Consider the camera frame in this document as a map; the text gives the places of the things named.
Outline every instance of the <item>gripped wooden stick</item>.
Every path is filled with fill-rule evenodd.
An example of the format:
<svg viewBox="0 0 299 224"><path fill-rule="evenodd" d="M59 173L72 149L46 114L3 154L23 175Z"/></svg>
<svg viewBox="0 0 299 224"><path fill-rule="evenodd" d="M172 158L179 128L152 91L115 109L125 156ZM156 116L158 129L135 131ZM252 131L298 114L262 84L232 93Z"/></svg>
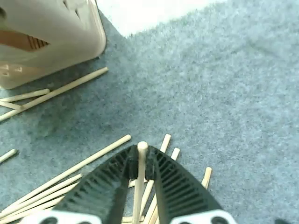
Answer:
<svg viewBox="0 0 299 224"><path fill-rule="evenodd" d="M62 180L63 178L67 177L68 175L76 172L77 170L81 169L83 166L95 161L96 159L100 158L104 154L110 152L111 150L117 148L118 146L124 144L125 142L129 141L131 139L131 135L127 134L126 136L122 137L121 139L118 139L116 142L112 143L111 145L103 148L102 150L98 151L97 153L93 154L92 156L88 157L87 159L81 161L77 165L69 168L68 170L64 171L63 173L59 174L58 176L54 177L53 179L49 180L42 186L36 188L35 190L31 191L29 194L25 195L24 197L20 198L16 202L12 203L10 206L8 206L6 209L11 208L17 204L20 204L33 196L37 195L38 193L42 192L43 190L47 189L48 187L52 186L53 184L57 183L58 181Z"/></svg>
<svg viewBox="0 0 299 224"><path fill-rule="evenodd" d="M41 96L37 99L34 99L34 100L30 101L29 103L24 104L23 108L21 110L12 110L10 112L7 112L7 113L1 115L0 116L0 122L6 120L6 119L8 119L8 118L10 118L10 117L12 117L16 114L19 114L19 113L21 113L21 112L23 112L23 111L25 111L25 110L33 107L33 106L36 106L40 103L43 103L46 100L51 99L51 98L53 98L53 97L55 97L55 96L57 96L61 93L64 93L64 92L66 92L66 91L68 91L72 88L75 88L75 87L77 87L77 86L79 86L83 83L86 83L87 81L89 81L93 78L96 78L96 77L102 75L103 73L105 73L107 71L108 71L107 67L102 68L102 69L97 70L97 71L94 71L94 72L92 72L92 73L90 73L90 74L88 74L88 75L86 75L82 78L77 79L76 81L73 81L73 82L71 82L71 83L69 83L69 84L67 84L63 87L60 87L59 89L56 89L56 90L54 90L54 91L52 91L52 92L50 92L46 95L43 95L43 96Z"/></svg>
<svg viewBox="0 0 299 224"><path fill-rule="evenodd" d="M137 145L138 149L138 177L134 191L134 205L133 205L133 224L138 224L140 219L141 200L143 193L143 180L145 177L145 162L146 153L148 151L148 144L145 141L141 141Z"/></svg>

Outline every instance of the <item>scattered wooden sticks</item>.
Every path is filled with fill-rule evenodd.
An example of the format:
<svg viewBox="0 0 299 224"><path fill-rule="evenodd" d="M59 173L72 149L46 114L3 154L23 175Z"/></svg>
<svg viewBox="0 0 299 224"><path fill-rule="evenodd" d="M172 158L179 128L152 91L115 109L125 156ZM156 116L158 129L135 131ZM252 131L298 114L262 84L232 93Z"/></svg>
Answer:
<svg viewBox="0 0 299 224"><path fill-rule="evenodd" d="M0 101L2 101L2 102L14 102L14 101L22 100L22 99L28 99L28 98L32 98L32 97L38 97L38 96L46 95L49 92L50 92L49 89L43 89L43 90L28 92L28 93L24 93L24 94L12 96L12 97L2 98L2 99L0 99Z"/></svg>
<svg viewBox="0 0 299 224"><path fill-rule="evenodd" d="M179 148L175 148L173 150L172 155L171 155L171 158L173 160L177 160L179 151L180 151ZM149 206L149 210L145 215L143 224L150 224L150 223L154 224L155 223L155 221L158 217L158 214L157 215L155 214L155 210L158 209L158 208L156 209L156 206L157 206L157 196L155 195L152 202L151 202L151 204L150 204L150 206Z"/></svg>
<svg viewBox="0 0 299 224"><path fill-rule="evenodd" d="M38 193L44 191L48 187L54 185L58 181L60 181L63 178L67 177L68 175L70 175L70 174L76 172L77 170L81 169L83 166L85 166L85 165L87 165L87 164L95 161L96 159L100 158L104 154L112 151L113 149L117 148L118 146L120 146L120 145L124 144L125 142L129 141L130 139L131 139L131 135L129 135L129 134L127 134L126 136L122 137L121 139L118 139L116 142L112 143L111 145L103 148L102 150L98 151L97 153L93 154L92 156L88 157L87 159L81 161L80 163L78 163L77 165L73 166L72 168L70 168L70 169L64 171L63 173L59 174L58 176L54 177L53 179L51 179L50 181L46 182L42 186L40 186L40 187L36 188L35 190L31 191L29 194L25 195L24 197L20 198L16 202L12 203L5 210L7 210L8 208L12 208L13 206L15 206L17 204L20 204L20 203L22 203L22 202L30 199L31 197L37 195Z"/></svg>
<svg viewBox="0 0 299 224"><path fill-rule="evenodd" d="M138 224L140 219L141 200L143 192L143 180L145 177L145 161L146 153L148 151L148 144L141 141L137 145L138 149L138 178L136 180L134 192L134 205L133 205L133 224Z"/></svg>
<svg viewBox="0 0 299 224"><path fill-rule="evenodd" d="M40 200L37 200L34 203L30 203L30 202L28 203L28 201L29 201L28 200L28 201L25 201L25 202L23 202L23 203L21 203L19 205L16 205L12 209L0 213L0 219L3 218L3 217L7 217L9 215L10 216L14 216L16 214L19 214L21 212L24 212L24 211L27 211L27 210L29 210L31 208L34 208L34 207L36 207L36 206L38 206L40 204L43 204L43 203L45 203L47 201L51 201L51 200L53 200L54 198L56 198L58 196L66 194L67 192L69 192L70 190L72 190L77 184L78 183L74 183L74 184L72 184L72 185L70 185L70 186L68 186L66 188L63 188L63 189L61 189L59 191L56 191L56 192L54 192L54 193L52 193L52 194L50 194L50 195L48 195L48 196L46 196L44 198L41 198Z"/></svg>
<svg viewBox="0 0 299 224"><path fill-rule="evenodd" d="M31 199L29 200L26 200L24 201L23 203L21 204L18 204L18 205L15 205L15 206L12 206L12 207L9 207L9 208L6 208L4 209L1 213L0 213L0 216L3 214L3 213L9 213L11 210L14 211L18 211L18 209L21 209L21 208L24 208L30 204L33 204L34 202L37 202L39 201L40 199L43 199L45 198L46 196L48 195L51 195L52 193L55 193L57 192L58 190L68 186L69 184L75 182L76 180L80 179L82 177L82 174L78 174L76 176L73 176L57 185L55 185L54 187L48 189L48 190L45 190L44 192L36 195L35 197L32 197Z"/></svg>
<svg viewBox="0 0 299 224"><path fill-rule="evenodd" d="M0 100L0 106L4 106L4 107L10 108L10 109L15 109L15 110L23 109L23 106L20 106L20 105L17 105L17 104L12 104L12 103L9 103L9 102L3 102L1 100Z"/></svg>
<svg viewBox="0 0 299 224"><path fill-rule="evenodd" d="M58 202L60 202L62 199L63 199L63 197L59 197L55 200L49 201L45 204L37 206L33 209L29 209L25 212L22 212L22 213L19 213L19 214L15 215L15 216L10 216L10 217L4 218L4 219L0 220L0 224L7 224L7 223L10 223L10 222L13 222L13 221L18 220L20 218L29 216L29 215L37 212L37 211L45 210L45 209L50 208L50 207L51 207L51 209L53 209L52 206L55 206L56 204L58 204Z"/></svg>
<svg viewBox="0 0 299 224"><path fill-rule="evenodd" d="M12 157L14 154L16 154L18 152L18 150L16 149L12 149L9 152L5 153L3 156L0 157L0 164L2 162L4 162L5 160L9 159L10 157Z"/></svg>
<svg viewBox="0 0 299 224"><path fill-rule="evenodd" d="M41 96L37 99L34 99L34 100L30 101L29 103L24 104L23 108L21 110L12 110L10 112L7 112L7 113L1 115L0 116L0 122L6 120L6 119L8 119L8 118L10 118L10 117L12 117L16 114L19 114L19 113L21 113L21 112L23 112L23 111L25 111L25 110L33 107L33 106L36 106L40 103L43 103L44 101L46 101L48 99L51 99L51 98L53 98L53 97L55 97L55 96L57 96L61 93L64 93L64 92L66 92L66 91L68 91L72 88L75 88L75 87L77 87L77 86L79 86L83 83L86 83L87 81L89 81L91 79L94 79L94 78L102 75L103 73L105 73L107 71L108 71L107 67L102 68L102 69L97 70L97 71L94 71L94 72L92 72L92 73L90 73L90 74L88 74L88 75L86 75L82 78L79 78L79 79L77 79L77 80L75 80L75 81L73 81L73 82L71 82L71 83L69 83L69 84L67 84L63 87L60 87L59 89L56 89L56 90L54 90L54 91L52 91L52 92L50 92L46 95L43 95L43 96Z"/></svg>

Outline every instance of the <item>gray carpet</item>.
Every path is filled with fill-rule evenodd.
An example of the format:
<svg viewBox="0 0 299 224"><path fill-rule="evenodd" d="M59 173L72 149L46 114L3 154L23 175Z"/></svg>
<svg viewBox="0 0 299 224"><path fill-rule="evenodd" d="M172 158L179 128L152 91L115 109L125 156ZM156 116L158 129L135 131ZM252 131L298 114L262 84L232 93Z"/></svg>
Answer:
<svg viewBox="0 0 299 224"><path fill-rule="evenodd" d="M115 152L140 140L160 147L170 133L168 153L179 147L199 180L213 167L210 192L239 223L298 221L298 9L295 0L229 0L128 39L102 15L100 59L0 91L55 89L110 68L0 124L0 154L20 151L0 166L0 209L125 134L131 142Z"/></svg>

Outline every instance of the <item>carpet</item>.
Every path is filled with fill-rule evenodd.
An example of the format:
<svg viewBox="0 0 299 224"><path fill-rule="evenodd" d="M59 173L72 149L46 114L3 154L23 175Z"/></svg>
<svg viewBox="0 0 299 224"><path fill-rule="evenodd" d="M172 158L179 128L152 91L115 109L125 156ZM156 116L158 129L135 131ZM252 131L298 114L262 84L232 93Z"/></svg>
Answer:
<svg viewBox="0 0 299 224"><path fill-rule="evenodd" d="M132 140L83 168L146 140L199 180L239 223L299 220L299 6L286 0L229 0L123 37L101 14L107 48L98 59L0 97L56 89L91 71L110 71L0 124L0 209L116 139ZM125 215L131 214L132 190Z"/></svg>

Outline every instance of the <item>floor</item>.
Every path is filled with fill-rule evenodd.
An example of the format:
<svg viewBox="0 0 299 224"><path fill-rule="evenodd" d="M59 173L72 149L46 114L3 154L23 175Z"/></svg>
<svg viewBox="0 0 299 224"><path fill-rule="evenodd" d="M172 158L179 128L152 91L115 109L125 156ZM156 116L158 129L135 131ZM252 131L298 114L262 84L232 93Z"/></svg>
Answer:
<svg viewBox="0 0 299 224"><path fill-rule="evenodd" d="M0 124L0 154L20 151L0 166L0 209L125 134L132 140L115 152L141 140L160 147L170 133L168 154L179 147L178 162L199 180L213 167L210 192L238 223L295 223L298 8L295 0L227 0L142 29L114 25L103 8L100 58L0 90L56 89L110 68ZM130 192L125 214L131 209Z"/></svg>

